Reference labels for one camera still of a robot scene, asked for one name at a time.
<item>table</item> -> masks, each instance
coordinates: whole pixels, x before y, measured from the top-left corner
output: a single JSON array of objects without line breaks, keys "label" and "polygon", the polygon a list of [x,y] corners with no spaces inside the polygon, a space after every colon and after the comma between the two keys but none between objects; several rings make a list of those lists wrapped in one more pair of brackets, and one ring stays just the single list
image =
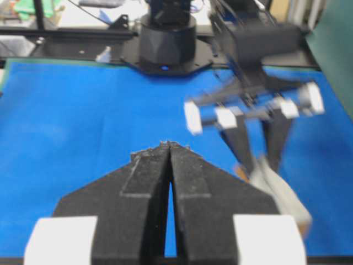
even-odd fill
[{"label": "table", "polygon": [[[128,163],[130,152],[160,141],[189,145],[233,173],[237,162],[215,128],[192,136],[185,127],[185,98],[220,85],[212,71],[159,78],[99,64],[10,60],[7,65],[0,100],[0,257],[22,256],[36,220],[50,216],[61,196]],[[296,120],[280,172],[313,215],[307,254],[352,255],[352,122],[321,72],[267,71],[314,79],[321,88],[327,112]],[[248,128],[259,156],[265,148],[260,124],[252,121]],[[168,224],[165,254],[174,256],[171,217]]]}]

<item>black mounting plate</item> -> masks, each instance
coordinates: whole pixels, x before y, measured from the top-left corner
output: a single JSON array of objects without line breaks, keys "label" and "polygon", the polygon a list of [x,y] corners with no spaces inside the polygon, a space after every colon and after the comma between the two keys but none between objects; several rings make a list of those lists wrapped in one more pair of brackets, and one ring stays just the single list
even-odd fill
[{"label": "black mounting plate", "polygon": [[213,64],[213,52],[209,44],[196,40],[196,51],[193,60],[181,65],[156,65],[140,59],[138,54],[139,38],[134,37],[124,43],[121,60],[129,66],[148,75],[185,76]]}]

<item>blue felt surface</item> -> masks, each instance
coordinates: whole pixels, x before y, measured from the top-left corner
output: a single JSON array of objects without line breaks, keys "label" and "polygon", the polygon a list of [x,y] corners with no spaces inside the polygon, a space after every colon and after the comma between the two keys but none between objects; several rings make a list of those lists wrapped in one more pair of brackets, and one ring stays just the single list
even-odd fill
[{"label": "blue felt surface", "polygon": [[[296,121],[281,172],[314,217],[308,254],[353,255],[353,126],[321,73],[269,71],[321,87],[327,114]],[[215,129],[194,137],[185,128],[185,98],[219,84],[211,71],[151,78],[128,68],[12,63],[0,100],[0,257],[22,256],[39,217],[128,163],[132,151],[173,140],[232,172],[236,162]],[[260,126],[248,125],[258,155]],[[173,229],[169,219],[167,256],[175,254]]]}]

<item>black bracket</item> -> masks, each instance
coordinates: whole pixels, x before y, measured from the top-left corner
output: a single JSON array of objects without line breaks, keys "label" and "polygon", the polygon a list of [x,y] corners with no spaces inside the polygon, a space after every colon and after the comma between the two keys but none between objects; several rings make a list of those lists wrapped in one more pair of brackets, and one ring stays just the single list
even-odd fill
[{"label": "black bracket", "polygon": [[121,15],[109,27],[109,30],[129,30],[129,16],[127,14]]}]

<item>gray cable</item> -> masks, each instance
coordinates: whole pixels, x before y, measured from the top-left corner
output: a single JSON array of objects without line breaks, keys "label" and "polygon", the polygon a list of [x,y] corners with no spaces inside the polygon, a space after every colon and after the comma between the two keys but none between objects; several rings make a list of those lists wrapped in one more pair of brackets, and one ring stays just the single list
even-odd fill
[{"label": "gray cable", "polygon": [[85,10],[85,9],[82,8],[82,7],[80,7],[78,4],[74,3],[73,1],[71,1],[71,0],[68,0],[68,1],[69,1],[70,3],[72,3],[75,7],[81,9],[83,12],[85,12],[85,13],[88,14],[88,15],[90,15],[91,17],[93,17],[93,18],[95,18],[95,19],[101,21],[102,23],[104,23],[104,24],[106,24],[106,25],[110,25],[108,22],[106,22],[106,21],[104,21],[104,20],[102,20],[102,19],[96,17],[95,15],[89,13],[87,10]]}]

